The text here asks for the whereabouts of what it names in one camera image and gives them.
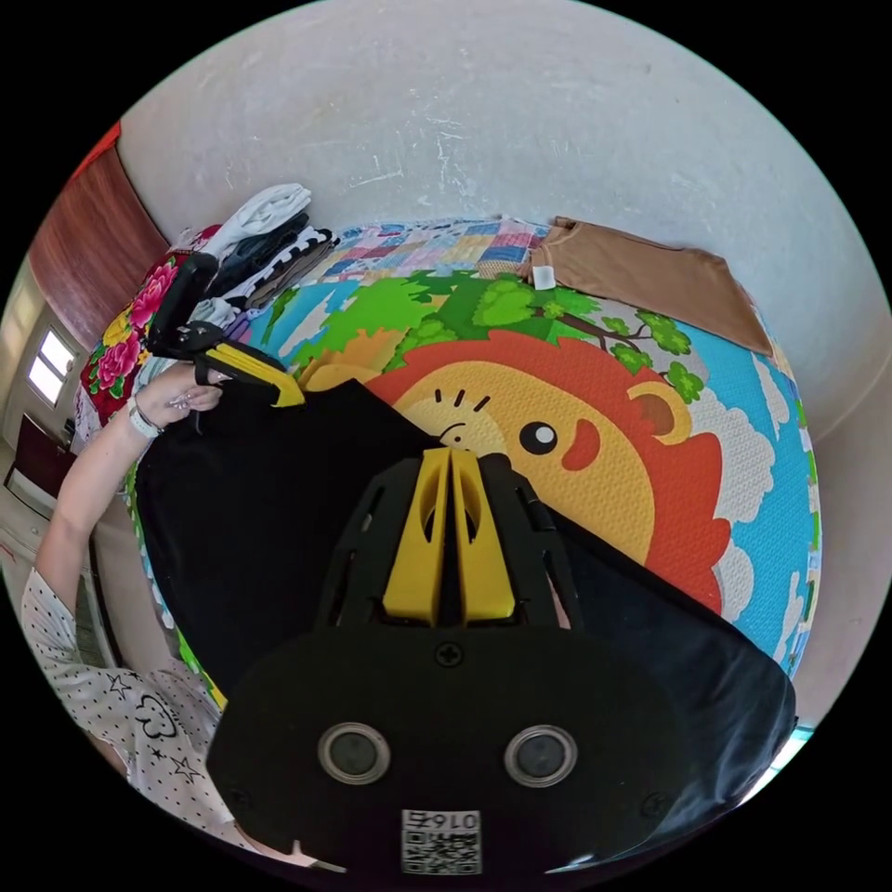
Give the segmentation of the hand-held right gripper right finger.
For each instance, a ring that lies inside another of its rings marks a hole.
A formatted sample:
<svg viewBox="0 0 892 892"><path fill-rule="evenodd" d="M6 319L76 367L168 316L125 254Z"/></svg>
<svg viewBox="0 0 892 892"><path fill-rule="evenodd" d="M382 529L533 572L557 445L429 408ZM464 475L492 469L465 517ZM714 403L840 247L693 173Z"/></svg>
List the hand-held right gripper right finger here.
<svg viewBox="0 0 892 892"><path fill-rule="evenodd" d="M465 619L509 619L515 598L479 460L451 451L458 580Z"/></svg>

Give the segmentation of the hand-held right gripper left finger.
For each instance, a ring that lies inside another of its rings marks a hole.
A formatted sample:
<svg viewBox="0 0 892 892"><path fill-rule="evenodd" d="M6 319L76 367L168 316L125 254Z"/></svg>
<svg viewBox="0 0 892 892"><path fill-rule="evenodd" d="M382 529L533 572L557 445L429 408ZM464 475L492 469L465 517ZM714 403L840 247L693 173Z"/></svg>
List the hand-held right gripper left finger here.
<svg viewBox="0 0 892 892"><path fill-rule="evenodd" d="M449 514L450 452L424 452L383 596L391 620L435 622Z"/></svg>

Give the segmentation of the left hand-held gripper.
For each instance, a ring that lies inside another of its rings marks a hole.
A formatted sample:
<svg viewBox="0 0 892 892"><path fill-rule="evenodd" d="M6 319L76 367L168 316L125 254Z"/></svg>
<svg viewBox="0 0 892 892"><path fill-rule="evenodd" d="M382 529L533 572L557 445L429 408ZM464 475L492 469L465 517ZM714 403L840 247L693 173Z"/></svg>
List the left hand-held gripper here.
<svg viewBox="0 0 892 892"><path fill-rule="evenodd" d="M153 357L190 364L197 385L224 382L227 393L277 409L306 404L300 385L280 362L241 342L226 341L225 330L211 322L154 325L146 347Z"/></svg>

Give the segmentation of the person's left hand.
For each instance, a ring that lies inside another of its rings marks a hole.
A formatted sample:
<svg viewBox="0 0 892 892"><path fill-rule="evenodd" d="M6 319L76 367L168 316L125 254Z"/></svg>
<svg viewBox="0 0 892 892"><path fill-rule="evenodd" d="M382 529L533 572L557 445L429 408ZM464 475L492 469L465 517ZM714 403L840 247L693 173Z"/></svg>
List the person's left hand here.
<svg viewBox="0 0 892 892"><path fill-rule="evenodd" d="M202 383L196 368L177 362L153 378L135 396L138 414L151 427L164 430L190 413L214 409L221 398L221 386L229 378L210 371Z"/></svg>

